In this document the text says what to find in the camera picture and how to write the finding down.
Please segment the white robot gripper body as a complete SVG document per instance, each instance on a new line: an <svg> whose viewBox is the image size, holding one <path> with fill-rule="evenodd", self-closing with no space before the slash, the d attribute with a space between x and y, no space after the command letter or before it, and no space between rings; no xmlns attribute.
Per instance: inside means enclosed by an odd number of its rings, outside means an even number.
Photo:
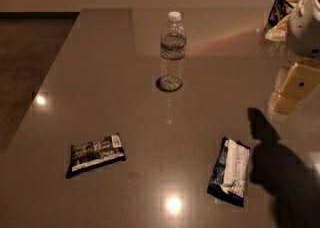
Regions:
<svg viewBox="0 0 320 228"><path fill-rule="evenodd" d="M300 0L287 24L287 44L301 56L320 56L320 0Z"/></svg>

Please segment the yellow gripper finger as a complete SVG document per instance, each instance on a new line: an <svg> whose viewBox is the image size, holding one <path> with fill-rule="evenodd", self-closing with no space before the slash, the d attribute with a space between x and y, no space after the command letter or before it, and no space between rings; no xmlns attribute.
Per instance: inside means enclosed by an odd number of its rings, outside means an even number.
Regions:
<svg viewBox="0 0 320 228"><path fill-rule="evenodd" d="M278 73L272 93L272 110L287 115L320 84L320 61L305 58Z"/></svg>

